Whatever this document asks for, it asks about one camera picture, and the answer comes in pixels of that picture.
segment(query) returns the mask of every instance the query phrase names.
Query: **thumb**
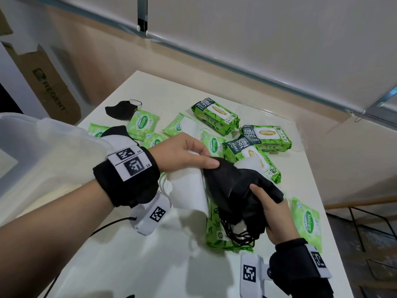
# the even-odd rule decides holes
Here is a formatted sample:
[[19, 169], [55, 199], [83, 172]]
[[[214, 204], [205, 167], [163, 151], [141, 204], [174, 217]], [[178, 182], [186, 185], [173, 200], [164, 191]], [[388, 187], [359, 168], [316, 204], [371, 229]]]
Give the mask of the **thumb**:
[[191, 153], [189, 153], [188, 162], [189, 166], [197, 168], [214, 169], [219, 166], [219, 161], [216, 159]]
[[268, 210], [273, 206], [273, 204], [275, 204], [274, 200], [269, 197], [263, 188], [256, 186], [255, 184], [251, 184], [249, 189], [251, 189], [252, 193], [261, 201], [263, 209]]

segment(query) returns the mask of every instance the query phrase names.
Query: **fingernail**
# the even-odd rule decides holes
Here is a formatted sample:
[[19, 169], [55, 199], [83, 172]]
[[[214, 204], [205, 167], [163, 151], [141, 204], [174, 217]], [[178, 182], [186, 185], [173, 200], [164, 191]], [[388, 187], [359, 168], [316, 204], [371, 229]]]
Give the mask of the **fingernail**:
[[219, 161], [215, 159], [211, 159], [210, 166], [211, 168], [217, 168], [219, 166]]

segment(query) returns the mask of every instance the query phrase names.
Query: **wet wipes pack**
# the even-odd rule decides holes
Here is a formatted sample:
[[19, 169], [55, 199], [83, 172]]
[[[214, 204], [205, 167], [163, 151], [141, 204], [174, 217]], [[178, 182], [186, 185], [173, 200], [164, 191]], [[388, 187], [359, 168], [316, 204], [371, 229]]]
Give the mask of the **wet wipes pack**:
[[144, 110], [137, 110], [127, 124], [127, 131], [136, 140], [143, 141], [146, 133], [153, 132], [160, 120], [155, 114]]
[[159, 144], [160, 142], [163, 142], [164, 140], [166, 140], [167, 137], [157, 134], [157, 133], [153, 133], [153, 132], [148, 132], [145, 136], [145, 140], [143, 140], [143, 147], [146, 147], [147, 149]]
[[207, 131], [201, 132], [201, 142], [205, 144], [207, 149], [210, 151], [212, 157], [223, 158], [222, 143], [226, 142], [223, 137], [213, 136]]
[[260, 170], [254, 170], [257, 170], [266, 179], [272, 180], [275, 184], [281, 182], [281, 172], [278, 168], [263, 151], [256, 145], [253, 145], [246, 137], [240, 136], [238, 139], [223, 143], [222, 145], [224, 158], [229, 162], [236, 163], [245, 158], [255, 157], [260, 163], [258, 165]]
[[216, 130], [222, 136], [226, 136], [232, 130], [239, 127], [240, 119], [237, 114], [224, 108], [211, 98], [206, 98], [192, 106], [194, 115]]
[[244, 125], [240, 128], [240, 134], [263, 151], [285, 152], [292, 147], [292, 142], [280, 126]]
[[295, 197], [291, 200], [290, 209], [299, 235], [321, 253], [321, 225], [318, 211], [306, 206]]
[[226, 236], [225, 229], [223, 228], [219, 215], [218, 207], [209, 197], [208, 200], [208, 218], [205, 240], [211, 248], [221, 248], [230, 251], [249, 251], [253, 252], [253, 248], [249, 245], [239, 246], [234, 244], [233, 241]]
[[90, 127], [88, 128], [88, 134], [94, 137], [100, 137], [102, 136], [103, 132], [108, 129], [110, 129], [110, 126], [90, 123]]
[[182, 131], [182, 128], [181, 128], [182, 119], [193, 120], [189, 116], [179, 113], [178, 116], [176, 116], [176, 118], [162, 131], [169, 136], [178, 135]]

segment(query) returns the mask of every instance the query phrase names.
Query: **black face mask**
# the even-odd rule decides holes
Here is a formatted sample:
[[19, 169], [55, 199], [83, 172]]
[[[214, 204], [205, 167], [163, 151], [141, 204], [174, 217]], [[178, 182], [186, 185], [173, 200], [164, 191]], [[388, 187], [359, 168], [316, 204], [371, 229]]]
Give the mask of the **black face mask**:
[[105, 111], [110, 117], [117, 120], [131, 120], [132, 116], [134, 116], [135, 111], [138, 106], [133, 105], [129, 102], [129, 100], [120, 101], [115, 106], [106, 106]]
[[[211, 199], [218, 206], [221, 224], [226, 235], [239, 245], [250, 245], [257, 240], [268, 226], [263, 206], [249, 189], [250, 184], [262, 187], [276, 202], [282, 202], [283, 193], [259, 172], [251, 169], [237, 168], [222, 158], [216, 169], [203, 169]], [[235, 234], [231, 225], [244, 220], [247, 230]]]

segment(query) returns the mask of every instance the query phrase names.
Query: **wall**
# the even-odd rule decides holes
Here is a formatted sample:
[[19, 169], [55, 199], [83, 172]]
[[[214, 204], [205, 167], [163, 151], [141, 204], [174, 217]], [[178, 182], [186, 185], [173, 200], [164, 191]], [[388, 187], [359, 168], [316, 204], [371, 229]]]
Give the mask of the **wall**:
[[[54, 7], [16, 0], [0, 0], [0, 6], [53, 51], [92, 105], [141, 70], [296, 121], [324, 203], [393, 191], [394, 131], [364, 120], [355, 123], [346, 113]], [[133, 91], [127, 97], [133, 98]]]

